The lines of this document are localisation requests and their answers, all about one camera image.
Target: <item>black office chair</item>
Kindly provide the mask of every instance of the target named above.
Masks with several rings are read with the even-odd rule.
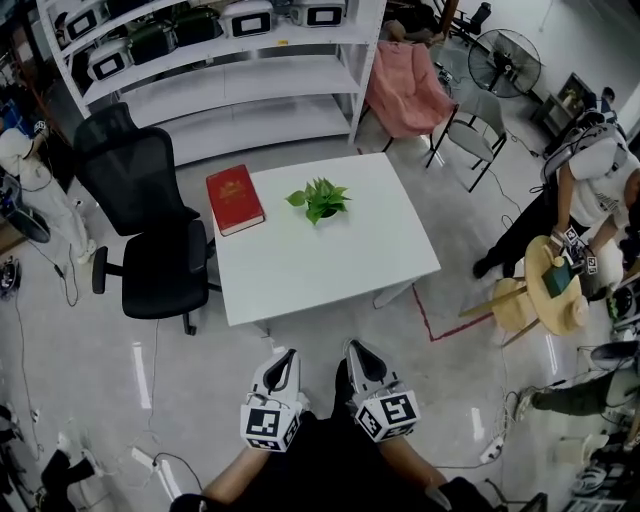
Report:
[[[471,34],[479,36],[482,33],[482,24],[491,16],[491,4],[482,2],[476,13],[468,21],[464,19],[465,12],[460,10],[457,12],[460,13],[460,18],[452,20],[455,27],[452,27],[449,31],[449,37],[458,36],[469,46],[469,43],[473,42]]]
[[[107,262],[107,247],[98,249],[93,291],[104,293],[107,274],[121,276],[125,315],[154,320],[182,315],[185,333],[193,336],[189,313],[207,303],[209,290],[222,291],[207,279],[214,242],[207,244],[204,225],[196,220],[200,215],[182,202],[169,135],[135,128],[128,116],[121,117],[125,108],[114,107],[78,128],[77,178],[120,236],[137,236],[127,242],[121,267]]]

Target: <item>black bag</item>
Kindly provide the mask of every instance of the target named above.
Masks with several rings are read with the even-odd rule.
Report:
[[[123,15],[125,12],[133,11],[148,2],[149,0],[107,0],[107,8],[113,19]]]
[[[209,7],[197,7],[176,16],[174,31],[178,46],[201,43],[223,34],[218,13]]]
[[[150,23],[136,30],[129,39],[129,53],[136,65],[168,55],[175,48],[173,31],[167,23]]]

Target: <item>red tape line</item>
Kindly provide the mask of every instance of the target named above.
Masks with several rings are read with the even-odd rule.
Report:
[[[480,322],[486,320],[487,318],[490,318],[493,316],[493,313],[487,313],[486,315],[483,315],[479,318],[476,318],[475,320],[466,323],[464,325],[461,325],[460,327],[456,327],[455,329],[452,329],[450,331],[445,332],[444,334],[438,336],[437,338],[434,338],[433,333],[431,332],[431,325],[429,325],[429,319],[427,318],[427,314],[424,311],[424,307],[422,306],[422,302],[420,301],[420,297],[418,296],[418,292],[416,290],[416,286],[415,285],[411,285],[411,288],[413,288],[413,296],[416,299],[416,304],[418,305],[418,309],[420,309],[420,314],[422,315],[422,320],[424,321],[424,325],[427,328],[427,332],[429,333],[429,340],[431,341],[431,343],[435,342],[435,341],[440,341],[443,340],[445,338],[448,338],[450,336],[453,336],[454,334],[458,334],[459,332],[464,331],[465,329],[469,329],[470,327],[473,327],[476,324],[479,324]]]

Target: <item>chair armrest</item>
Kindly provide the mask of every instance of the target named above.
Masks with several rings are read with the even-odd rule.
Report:
[[[100,247],[96,251],[96,255],[93,258],[93,273],[91,276],[91,286],[93,293],[102,295],[104,293],[105,283],[107,280],[107,255],[109,249],[107,247]]]
[[[189,272],[199,274],[207,264],[207,235],[202,221],[195,220],[187,228],[189,230]]]

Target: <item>gray folding chair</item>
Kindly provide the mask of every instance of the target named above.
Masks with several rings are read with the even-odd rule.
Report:
[[[467,123],[461,119],[455,119],[458,112],[471,114],[471,120]],[[476,119],[481,119],[487,123],[498,136],[498,140],[493,144],[493,146],[473,127],[473,123]],[[427,168],[431,165],[433,157],[438,152],[438,148],[440,147],[444,136],[447,134],[449,134],[449,140],[451,140],[451,142],[479,158],[478,162],[473,166],[474,170],[482,162],[487,162],[487,166],[482,170],[478,179],[469,189],[469,193],[471,193],[485,175],[504,145],[507,143],[507,130],[502,120],[502,107],[500,105],[500,100],[489,91],[479,90],[467,98],[461,105],[457,105],[453,114],[451,114],[451,117],[449,118],[449,122],[447,123],[440,140],[438,140],[436,147],[433,148],[433,154],[431,155],[431,158],[429,158]]]

